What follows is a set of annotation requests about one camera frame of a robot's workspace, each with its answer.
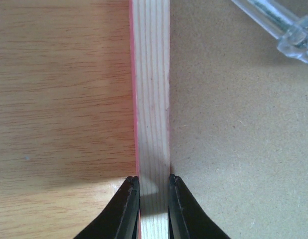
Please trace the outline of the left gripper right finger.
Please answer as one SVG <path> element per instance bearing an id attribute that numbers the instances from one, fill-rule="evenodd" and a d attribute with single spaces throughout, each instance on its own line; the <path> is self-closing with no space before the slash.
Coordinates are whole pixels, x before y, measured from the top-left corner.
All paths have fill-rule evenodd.
<path id="1" fill-rule="evenodd" d="M 170 174 L 168 233 L 171 239 L 228 239 L 204 212 L 181 177 Z"/>

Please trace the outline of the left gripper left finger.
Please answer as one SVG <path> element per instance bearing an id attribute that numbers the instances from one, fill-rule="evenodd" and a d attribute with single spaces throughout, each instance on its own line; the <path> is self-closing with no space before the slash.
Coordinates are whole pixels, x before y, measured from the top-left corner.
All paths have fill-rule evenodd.
<path id="1" fill-rule="evenodd" d="M 137 176 L 127 177 L 103 211 L 77 239 L 137 239 L 140 186 Z"/>

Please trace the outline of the pink photo frame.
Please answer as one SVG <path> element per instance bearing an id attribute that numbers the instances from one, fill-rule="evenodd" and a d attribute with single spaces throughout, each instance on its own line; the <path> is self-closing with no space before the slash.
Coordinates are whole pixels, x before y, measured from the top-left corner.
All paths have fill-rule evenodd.
<path id="1" fill-rule="evenodd" d="M 308 239 L 308 65 L 234 0 L 132 0 L 140 237 L 170 173 L 232 239 Z"/>

